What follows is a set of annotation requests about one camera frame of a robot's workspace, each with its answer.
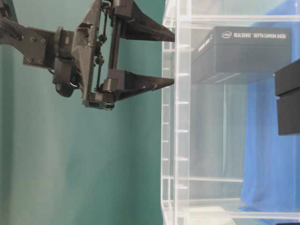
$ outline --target camera box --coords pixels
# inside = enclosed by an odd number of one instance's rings
[[[247,84],[291,62],[291,29],[214,27],[192,52],[192,82]]]

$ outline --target green wall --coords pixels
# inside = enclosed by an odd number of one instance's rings
[[[161,22],[164,1],[136,2]],[[74,30],[92,0],[14,3],[26,26]],[[0,47],[1,224],[161,225],[160,91],[87,109],[79,91],[59,96],[51,74],[22,60]],[[119,68],[160,76],[161,44],[122,40]]]

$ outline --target blue fabric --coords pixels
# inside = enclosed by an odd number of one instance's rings
[[[287,0],[268,14],[299,15],[299,7],[300,0]],[[300,58],[300,22],[259,22],[254,26],[292,28],[292,61]],[[300,136],[278,135],[274,78],[248,85],[247,94],[243,210],[299,212]]]

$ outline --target intel logo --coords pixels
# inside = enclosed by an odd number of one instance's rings
[[[231,38],[233,33],[231,31],[226,31],[222,34],[222,38]]]

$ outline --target transparent bin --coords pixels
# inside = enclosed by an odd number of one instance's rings
[[[278,135],[274,85],[300,58],[299,12],[300,0],[166,1],[176,42],[162,48],[163,77],[175,79],[162,95],[165,225],[300,222],[300,137]]]

